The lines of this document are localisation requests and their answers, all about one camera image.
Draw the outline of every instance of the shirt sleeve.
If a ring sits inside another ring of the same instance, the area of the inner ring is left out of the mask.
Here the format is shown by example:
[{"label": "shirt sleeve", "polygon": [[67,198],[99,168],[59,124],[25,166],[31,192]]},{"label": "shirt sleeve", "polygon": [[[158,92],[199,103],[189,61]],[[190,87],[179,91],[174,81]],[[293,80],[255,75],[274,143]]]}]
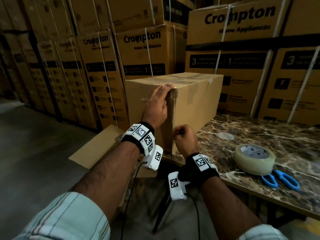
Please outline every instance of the shirt sleeve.
[{"label": "shirt sleeve", "polygon": [[109,239],[110,225],[89,198],[68,192],[40,211],[15,239]]},{"label": "shirt sleeve", "polygon": [[255,226],[244,234],[238,240],[288,240],[278,229],[273,226],[262,224]]}]

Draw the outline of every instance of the wire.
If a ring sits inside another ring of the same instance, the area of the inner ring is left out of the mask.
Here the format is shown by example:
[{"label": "wire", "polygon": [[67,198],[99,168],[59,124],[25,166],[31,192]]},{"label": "wire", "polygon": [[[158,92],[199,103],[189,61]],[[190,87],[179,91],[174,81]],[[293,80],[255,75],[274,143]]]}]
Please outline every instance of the wire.
[{"label": "wire", "polygon": [[132,192],[133,192],[133,190],[134,190],[134,183],[135,183],[135,181],[136,181],[136,178],[137,178],[137,175],[138,175],[138,172],[139,172],[139,169],[140,169],[141,165],[142,165],[142,164],[146,164],[146,163],[147,163],[147,162],[144,161],[143,163],[141,163],[141,164],[139,165],[139,167],[138,167],[138,169],[137,169],[137,172],[136,172],[136,176],[134,176],[134,180],[133,180],[133,183],[132,183],[131,192],[130,192],[130,195],[129,195],[129,198],[128,198],[128,202],[127,202],[127,205],[126,205],[125,211],[124,211],[124,218],[123,218],[123,222],[122,222],[121,238],[120,238],[121,240],[122,240],[122,238],[123,238],[123,230],[124,230],[124,228],[125,228],[125,221],[126,221],[126,214],[127,214],[127,210],[128,210],[128,205],[129,205],[129,202],[130,202],[130,199],[131,199]]},{"label": "wire", "polygon": [[195,206],[195,209],[196,209],[196,211],[197,211],[197,218],[198,218],[198,238],[199,238],[199,240],[200,240],[200,219],[199,219],[199,211],[198,211],[198,207],[197,207],[197,204],[196,204],[195,199],[192,197],[192,195],[191,195],[191,194],[186,193],[185,195],[190,196],[190,198],[191,198],[191,199],[193,200],[193,202],[194,202],[194,206]]}]

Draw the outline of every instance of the marble countertop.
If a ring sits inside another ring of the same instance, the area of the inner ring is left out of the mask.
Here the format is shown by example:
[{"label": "marble countertop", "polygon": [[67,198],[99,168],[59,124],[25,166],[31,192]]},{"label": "marble countertop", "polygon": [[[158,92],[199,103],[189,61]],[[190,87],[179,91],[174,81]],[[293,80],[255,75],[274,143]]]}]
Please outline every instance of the marble countertop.
[{"label": "marble countertop", "polygon": [[[220,132],[232,134],[234,140],[219,138]],[[216,115],[197,136],[200,152],[211,158],[227,185],[320,220],[320,129],[223,114]],[[273,189],[261,177],[240,170],[233,153],[237,145],[246,143],[272,150],[274,168],[294,177],[301,190],[290,190],[279,179],[279,188]],[[163,157],[179,166],[185,164],[178,152]]]}]

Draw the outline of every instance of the clear packing tape roll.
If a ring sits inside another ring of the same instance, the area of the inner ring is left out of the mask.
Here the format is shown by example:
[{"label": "clear packing tape roll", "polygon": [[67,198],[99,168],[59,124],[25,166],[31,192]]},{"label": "clear packing tape roll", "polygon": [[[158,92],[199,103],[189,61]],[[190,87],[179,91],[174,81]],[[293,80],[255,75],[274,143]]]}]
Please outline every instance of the clear packing tape roll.
[{"label": "clear packing tape roll", "polygon": [[272,172],[275,158],[272,151],[254,144],[237,145],[234,153],[235,162],[240,169],[259,176]]}]

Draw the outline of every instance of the scissors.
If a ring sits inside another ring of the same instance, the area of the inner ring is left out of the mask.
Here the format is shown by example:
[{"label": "scissors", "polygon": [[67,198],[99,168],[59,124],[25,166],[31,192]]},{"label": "scissors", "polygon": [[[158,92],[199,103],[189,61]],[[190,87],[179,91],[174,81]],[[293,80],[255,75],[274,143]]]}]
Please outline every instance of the scissors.
[{"label": "scissors", "polygon": [[[300,184],[298,183],[297,180],[295,180],[293,177],[290,175],[280,171],[280,170],[274,170],[274,173],[279,177],[279,179],[291,190],[298,191],[300,190]],[[278,182],[276,181],[275,177],[273,176],[272,173],[266,175],[266,176],[261,176],[262,181],[270,186],[271,188],[277,189],[279,187]]]}]

